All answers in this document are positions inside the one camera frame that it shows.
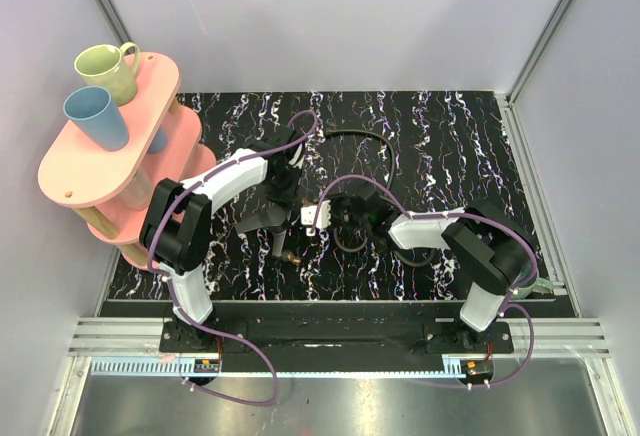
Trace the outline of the grey faucet with brass fittings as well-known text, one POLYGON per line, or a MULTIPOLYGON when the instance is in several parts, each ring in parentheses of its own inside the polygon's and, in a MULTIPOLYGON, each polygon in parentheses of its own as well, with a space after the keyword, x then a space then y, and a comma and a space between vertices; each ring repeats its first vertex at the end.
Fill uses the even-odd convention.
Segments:
POLYGON ((235 229, 238 234, 245 234, 258 229, 267 230, 273 236, 272 257, 299 266, 302 263, 301 257, 284 248, 284 242, 290 227, 291 212, 292 210, 289 207, 280 204, 271 205, 256 214, 243 217, 235 224, 235 229))

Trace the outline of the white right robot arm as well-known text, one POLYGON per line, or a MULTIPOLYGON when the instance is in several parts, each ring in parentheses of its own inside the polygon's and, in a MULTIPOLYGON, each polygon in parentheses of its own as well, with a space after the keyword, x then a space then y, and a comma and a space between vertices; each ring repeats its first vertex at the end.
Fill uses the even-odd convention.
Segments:
POLYGON ((401 211, 390 199, 339 193, 330 198, 335 228, 362 231, 384 249, 448 250, 469 280, 454 340, 476 352, 490 339, 489 329, 516 292, 535 281, 538 263, 524 231, 489 202, 451 212, 401 211))

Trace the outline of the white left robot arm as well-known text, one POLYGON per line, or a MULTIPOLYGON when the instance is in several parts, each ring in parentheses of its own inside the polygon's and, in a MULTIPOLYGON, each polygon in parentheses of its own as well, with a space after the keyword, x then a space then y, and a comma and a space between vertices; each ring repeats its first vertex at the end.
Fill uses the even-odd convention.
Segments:
POLYGON ((297 201, 304 149, 301 132, 280 127, 272 137, 251 141, 209 171, 181 181, 165 178, 155 186, 139 241, 151 267, 166 273, 178 298, 166 329, 169 341, 196 352, 215 342, 215 313, 204 283, 212 217, 243 191, 262 185, 271 206, 241 219, 236 232, 266 229, 273 235, 274 258, 300 262, 284 248, 284 241, 297 201))

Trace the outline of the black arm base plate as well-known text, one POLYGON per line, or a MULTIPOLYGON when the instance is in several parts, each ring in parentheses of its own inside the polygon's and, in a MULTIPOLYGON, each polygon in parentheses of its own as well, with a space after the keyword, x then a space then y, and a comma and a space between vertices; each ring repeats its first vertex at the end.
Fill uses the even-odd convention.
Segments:
POLYGON ((452 318, 218 318, 215 329, 243 337, 263 350, 396 346, 430 355, 514 352, 511 331, 504 322, 496 322, 485 332, 476 333, 452 318))

